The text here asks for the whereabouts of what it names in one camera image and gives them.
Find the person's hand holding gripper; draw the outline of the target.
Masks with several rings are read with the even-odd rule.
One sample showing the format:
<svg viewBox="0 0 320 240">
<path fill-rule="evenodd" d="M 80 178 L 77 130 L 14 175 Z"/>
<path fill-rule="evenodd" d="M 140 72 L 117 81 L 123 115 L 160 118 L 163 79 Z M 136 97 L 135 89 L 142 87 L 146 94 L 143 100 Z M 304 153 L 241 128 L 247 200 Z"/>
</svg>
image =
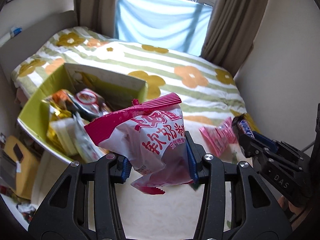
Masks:
<svg viewBox="0 0 320 240">
<path fill-rule="evenodd" d="M 291 223 L 292 230 L 295 231 L 296 228 L 306 219 L 307 215 L 312 210 L 312 207 L 296 207 L 291 202 L 289 202 L 284 196 L 278 199 L 278 204 L 284 212 L 291 212 L 293 215 L 289 215 L 289 220 Z"/>
</svg>

